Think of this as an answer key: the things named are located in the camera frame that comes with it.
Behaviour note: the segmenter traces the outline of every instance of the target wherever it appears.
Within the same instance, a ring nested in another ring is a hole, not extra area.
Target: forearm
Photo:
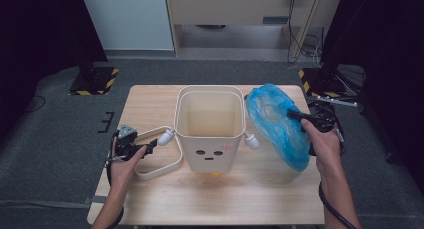
[[[93,223],[92,228],[107,228],[112,225],[121,213],[127,195],[126,185],[112,187],[105,204]]]
[[[328,203],[356,228],[361,228],[341,164],[331,165],[321,173],[321,185]],[[326,228],[346,228],[327,208],[324,217]]]

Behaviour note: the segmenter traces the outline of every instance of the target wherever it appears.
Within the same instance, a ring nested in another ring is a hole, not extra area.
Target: blue plastic bag
[[[293,100],[273,84],[254,88],[246,97],[246,108],[256,129],[269,140],[291,168],[303,171],[309,164],[309,143],[299,121],[287,110],[300,111]]]

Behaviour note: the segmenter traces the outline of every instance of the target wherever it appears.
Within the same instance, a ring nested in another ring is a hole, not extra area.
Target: black stand base
[[[95,67],[94,69],[97,73],[95,80],[87,80],[80,71],[69,88],[71,95],[103,95],[110,90],[111,80],[115,78],[117,70],[115,71],[113,67]]]
[[[300,79],[308,96],[345,96],[346,89],[340,81],[332,78],[328,82],[319,79],[320,68],[303,68],[299,71]]]

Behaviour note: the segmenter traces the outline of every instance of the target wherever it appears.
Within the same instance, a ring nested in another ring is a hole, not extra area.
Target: wooden tabletop
[[[131,88],[119,125],[135,127],[139,133],[161,126],[174,126],[178,93],[183,85],[137,85]],[[253,85],[235,85],[247,95]],[[302,89],[279,86],[296,106],[309,113]],[[125,201],[124,225],[296,225],[324,224],[318,197],[320,181],[311,157],[299,173],[278,156],[275,149],[254,128],[246,113],[246,131],[255,134],[260,149],[240,142],[230,172],[221,176],[195,173],[186,161],[177,170],[150,180],[133,177]],[[146,173],[178,159],[175,140],[155,148],[138,164]],[[96,196],[107,196],[106,170]],[[102,203],[93,202],[87,217],[90,224]]]

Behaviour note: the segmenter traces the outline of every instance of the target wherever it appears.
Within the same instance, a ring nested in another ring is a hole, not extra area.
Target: white handle knob
[[[173,130],[166,130],[165,133],[159,138],[158,144],[160,146],[165,146],[174,138],[175,134]]]
[[[244,142],[246,143],[246,145],[248,145],[253,150],[256,150],[256,149],[259,148],[258,139],[256,139],[255,135],[253,135],[253,134],[246,136],[244,138]]]

